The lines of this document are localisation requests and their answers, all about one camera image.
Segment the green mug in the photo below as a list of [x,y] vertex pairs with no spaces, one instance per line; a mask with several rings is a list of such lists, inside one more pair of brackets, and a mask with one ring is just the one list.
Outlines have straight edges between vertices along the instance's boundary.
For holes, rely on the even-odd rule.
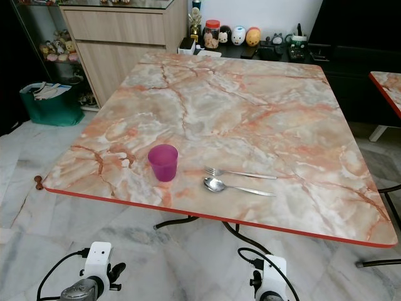
[[300,23],[298,23],[297,25],[297,32],[289,36],[288,45],[290,46],[290,48],[298,49],[306,48],[306,46],[308,45],[308,37],[303,34],[303,29],[301,28]]

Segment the marble folding table red edge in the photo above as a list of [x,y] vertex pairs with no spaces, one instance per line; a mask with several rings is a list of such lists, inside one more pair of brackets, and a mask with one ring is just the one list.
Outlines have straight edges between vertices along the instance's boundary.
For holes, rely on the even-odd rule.
[[401,119],[401,73],[371,71],[369,77],[393,112]]
[[[177,174],[148,153],[171,144]],[[209,166],[232,173],[204,186]],[[148,53],[43,177],[46,191],[273,233],[387,248],[401,219],[385,203],[323,69],[312,64]]]

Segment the black television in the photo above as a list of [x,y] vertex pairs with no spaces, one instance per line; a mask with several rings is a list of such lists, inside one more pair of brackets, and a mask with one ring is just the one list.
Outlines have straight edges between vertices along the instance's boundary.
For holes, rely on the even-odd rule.
[[309,42],[335,58],[401,61],[401,0],[323,0]]

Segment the black round figurine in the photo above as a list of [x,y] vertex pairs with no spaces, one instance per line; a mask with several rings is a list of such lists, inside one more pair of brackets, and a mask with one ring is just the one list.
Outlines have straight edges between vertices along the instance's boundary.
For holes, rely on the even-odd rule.
[[232,28],[230,26],[221,26],[218,36],[220,45],[233,45],[232,42]]

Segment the glass display shelf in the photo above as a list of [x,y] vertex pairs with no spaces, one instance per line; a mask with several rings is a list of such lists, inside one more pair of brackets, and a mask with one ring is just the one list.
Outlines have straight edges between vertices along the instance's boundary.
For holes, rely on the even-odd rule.
[[11,0],[49,82],[68,84],[85,111],[100,109],[84,72],[76,44],[58,5],[62,0]]

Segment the white round figurine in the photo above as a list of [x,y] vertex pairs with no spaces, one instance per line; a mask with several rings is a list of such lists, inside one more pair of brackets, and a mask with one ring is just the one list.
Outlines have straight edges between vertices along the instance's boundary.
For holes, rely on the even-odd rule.
[[244,43],[246,38],[246,29],[243,26],[235,26],[232,29],[230,40],[233,45],[241,45]]

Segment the steel fork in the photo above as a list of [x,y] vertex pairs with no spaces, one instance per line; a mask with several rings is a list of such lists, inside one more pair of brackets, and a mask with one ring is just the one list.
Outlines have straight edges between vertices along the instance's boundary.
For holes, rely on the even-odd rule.
[[244,177],[254,177],[254,178],[261,178],[261,179],[277,179],[277,177],[273,177],[273,176],[261,175],[261,174],[257,174],[257,173],[237,172],[237,171],[224,170],[224,169],[215,169],[215,168],[211,168],[209,166],[205,166],[204,171],[206,171],[206,173],[209,173],[213,177],[220,177],[224,174],[232,173],[232,174],[240,175],[240,176],[244,176]]

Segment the green bag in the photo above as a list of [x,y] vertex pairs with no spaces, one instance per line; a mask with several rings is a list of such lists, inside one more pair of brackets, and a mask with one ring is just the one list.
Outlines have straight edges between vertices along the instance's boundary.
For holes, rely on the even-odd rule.
[[71,85],[32,83],[18,93],[34,123],[63,127],[83,120],[83,110]]

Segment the purple plastic cup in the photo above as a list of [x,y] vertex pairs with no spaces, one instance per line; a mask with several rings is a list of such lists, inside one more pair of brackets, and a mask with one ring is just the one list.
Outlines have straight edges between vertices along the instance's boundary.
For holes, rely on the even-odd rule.
[[179,153],[171,144],[158,144],[150,149],[148,161],[155,178],[160,182],[169,182],[177,174]]

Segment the gold trophy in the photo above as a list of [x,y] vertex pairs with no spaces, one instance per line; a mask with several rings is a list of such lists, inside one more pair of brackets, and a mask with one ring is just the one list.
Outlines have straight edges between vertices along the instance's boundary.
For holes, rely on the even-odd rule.
[[202,26],[201,26],[201,3],[202,0],[192,0],[191,11],[188,14],[189,17],[189,37],[193,38],[196,43],[201,42]]

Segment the orange round figurine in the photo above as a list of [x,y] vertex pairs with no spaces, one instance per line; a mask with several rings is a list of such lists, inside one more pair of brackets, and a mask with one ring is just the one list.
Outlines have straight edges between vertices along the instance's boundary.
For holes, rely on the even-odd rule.
[[255,48],[258,46],[261,41],[261,30],[259,28],[249,28],[246,32],[246,37],[244,38],[244,42],[250,48]]

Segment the steel spoon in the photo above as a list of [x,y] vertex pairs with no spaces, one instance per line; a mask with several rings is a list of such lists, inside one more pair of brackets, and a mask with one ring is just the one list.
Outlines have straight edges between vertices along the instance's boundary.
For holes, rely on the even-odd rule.
[[204,178],[204,186],[212,192],[220,193],[223,192],[227,188],[238,189],[244,192],[254,193],[264,197],[275,197],[275,193],[264,192],[261,190],[249,189],[249,188],[242,188],[237,186],[226,186],[223,181],[214,178],[214,177],[205,177]]

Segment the light wood cabinet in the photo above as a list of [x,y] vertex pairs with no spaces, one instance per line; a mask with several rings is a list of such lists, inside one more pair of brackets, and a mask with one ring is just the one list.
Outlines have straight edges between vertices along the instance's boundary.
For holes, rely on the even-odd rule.
[[62,0],[58,4],[102,107],[148,52],[175,53],[189,0]]

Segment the red lidded jar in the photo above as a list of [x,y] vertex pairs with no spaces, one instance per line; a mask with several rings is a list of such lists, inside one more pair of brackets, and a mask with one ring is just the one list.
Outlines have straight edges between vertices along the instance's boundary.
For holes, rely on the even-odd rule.
[[215,19],[209,19],[204,23],[203,41],[204,49],[211,51],[219,46],[219,29],[221,22]]

